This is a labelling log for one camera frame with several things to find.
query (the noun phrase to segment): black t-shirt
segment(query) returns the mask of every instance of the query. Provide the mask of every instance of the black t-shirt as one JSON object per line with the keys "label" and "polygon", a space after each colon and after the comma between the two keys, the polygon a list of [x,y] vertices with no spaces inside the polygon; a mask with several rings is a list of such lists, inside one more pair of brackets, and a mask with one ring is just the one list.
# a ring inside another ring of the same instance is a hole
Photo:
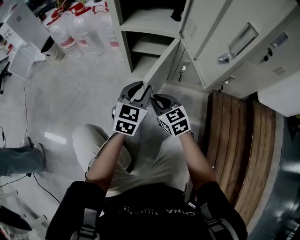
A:
{"label": "black t-shirt", "polygon": [[247,238],[245,224],[216,182],[197,190],[196,209],[183,201],[183,192],[164,184],[136,187],[105,198],[96,184],[74,182],[67,190],[47,231],[47,240],[68,240],[82,222],[84,208],[105,214],[97,220],[101,239],[232,239],[218,224],[226,221],[238,238]]}

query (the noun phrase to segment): beige pants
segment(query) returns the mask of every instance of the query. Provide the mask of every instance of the beige pants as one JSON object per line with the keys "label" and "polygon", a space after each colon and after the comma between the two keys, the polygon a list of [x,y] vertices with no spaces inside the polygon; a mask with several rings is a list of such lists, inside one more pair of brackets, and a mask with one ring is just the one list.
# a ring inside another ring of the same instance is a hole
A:
{"label": "beige pants", "polygon": [[[107,138],[108,135],[95,125],[84,124],[76,128],[73,133],[73,147],[84,172],[87,171],[89,163]],[[164,183],[173,188],[185,190],[189,174],[178,137],[170,136],[163,141],[156,160],[147,172],[139,175],[133,170],[134,174],[128,173],[125,169],[130,162],[131,156],[123,147],[106,197],[116,196],[135,187],[153,183]]]}

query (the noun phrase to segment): white floor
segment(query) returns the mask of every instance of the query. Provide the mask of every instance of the white floor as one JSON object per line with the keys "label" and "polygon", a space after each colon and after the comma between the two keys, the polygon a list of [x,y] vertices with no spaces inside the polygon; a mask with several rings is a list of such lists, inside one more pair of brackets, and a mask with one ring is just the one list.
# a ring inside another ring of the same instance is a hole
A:
{"label": "white floor", "polygon": [[[46,172],[36,174],[39,183],[61,200],[73,181],[84,180],[72,148],[72,132],[79,124],[91,123],[112,133],[111,110],[122,88],[134,80],[121,62],[120,53],[110,47],[97,58],[65,56],[61,61],[39,62],[33,66],[26,82],[28,114],[27,136],[34,143],[42,143],[45,149]],[[4,94],[0,95],[0,126],[7,137],[7,147],[18,147],[25,134],[24,81],[10,77]],[[203,99],[207,93],[165,85],[163,93],[171,94],[181,102],[190,117],[192,130],[197,135]],[[45,133],[57,135],[65,144],[45,138]],[[167,135],[160,129],[152,107],[140,131],[140,152],[136,167],[146,169],[158,153],[159,146]],[[18,179],[22,175],[1,177],[0,185]],[[22,205],[33,218],[45,215],[50,221],[58,203],[41,187],[33,176],[0,188],[4,192],[13,189],[18,197],[8,198],[8,205]],[[45,228],[38,237],[45,237]]]}

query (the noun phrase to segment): shelf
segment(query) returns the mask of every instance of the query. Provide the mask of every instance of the shelf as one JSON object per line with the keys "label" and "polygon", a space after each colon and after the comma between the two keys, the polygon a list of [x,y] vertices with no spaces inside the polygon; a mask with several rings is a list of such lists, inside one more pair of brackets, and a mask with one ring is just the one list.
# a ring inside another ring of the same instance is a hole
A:
{"label": "shelf", "polygon": [[142,80],[158,59],[156,55],[139,54],[132,76]]}
{"label": "shelf", "polygon": [[137,10],[120,26],[121,31],[145,32],[179,38],[179,25],[171,18],[173,9]]}
{"label": "shelf", "polygon": [[137,53],[148,53],[161,56],[173,40],[174,39],[170,37],[144,34],[137,39],[131,50]]}

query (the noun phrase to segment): person's leg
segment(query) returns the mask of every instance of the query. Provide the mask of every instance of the person's leg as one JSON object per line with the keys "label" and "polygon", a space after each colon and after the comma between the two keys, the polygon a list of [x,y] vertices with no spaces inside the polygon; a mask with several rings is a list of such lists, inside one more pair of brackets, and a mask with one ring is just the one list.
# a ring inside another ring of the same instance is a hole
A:
{"label": "person's leg", "polygon": [[[97,155],[107,138],[108,135],[103,129],[92,124],[84,124],[76,128],[73,133],[73,147],[84,172],[87,171],[89,163]],[[139,186],[140,178],[129,174],[124,168],[128,167],[130,162],[131,156],[123,147],[106,197],[116,196]]]}
{"label": "person's leg", "polygon": [[45,159],[38,149],[30,147],[0,149],[0,176],[44,170]]}
{"label": "person's leg", "polygon": [[189,180],[188,166],[178,137],[168,137],[149,171],[150,183],[166,185],[184,191]]}

